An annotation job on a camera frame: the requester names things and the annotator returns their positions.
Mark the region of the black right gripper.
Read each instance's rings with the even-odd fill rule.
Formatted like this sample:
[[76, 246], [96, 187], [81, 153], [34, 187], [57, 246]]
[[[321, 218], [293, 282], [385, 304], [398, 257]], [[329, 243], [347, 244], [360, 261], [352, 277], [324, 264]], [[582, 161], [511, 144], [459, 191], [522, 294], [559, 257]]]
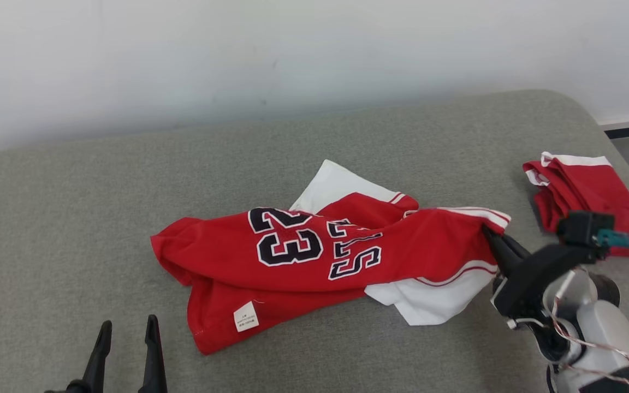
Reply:
[[505, 318], [538, 318], [552, 310], [557, 291], [576, 268], [559, 301], [559, 318], [574, 319], [582, 306], [610, 300], [610, 280], [581, 266], [596, 262], [591, 248], [551, 244], [531, 253], [509, 234], [482, 226], [502, 282], [492, 293], [492, 305]]

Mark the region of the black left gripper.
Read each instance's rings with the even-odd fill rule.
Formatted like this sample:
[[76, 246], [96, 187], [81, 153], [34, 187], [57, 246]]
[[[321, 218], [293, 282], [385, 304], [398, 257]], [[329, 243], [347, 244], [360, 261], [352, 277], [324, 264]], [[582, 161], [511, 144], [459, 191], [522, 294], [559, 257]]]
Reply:
[[[82, 380], [72, 380], [63, 390], [46, 390], [45, 393], [87, 393], [103, 392], [105, 381], [105, 363], [110, 353], [112, 341], [112, 322], [104, 321], [85, 368]], [[165, 373], [164, 353], [159, 330], [159, 320], [155, 315], [147, 319], [145, 344], [147, 346], [143, 384], [139, 393], [167, 393], [167, 374]]]

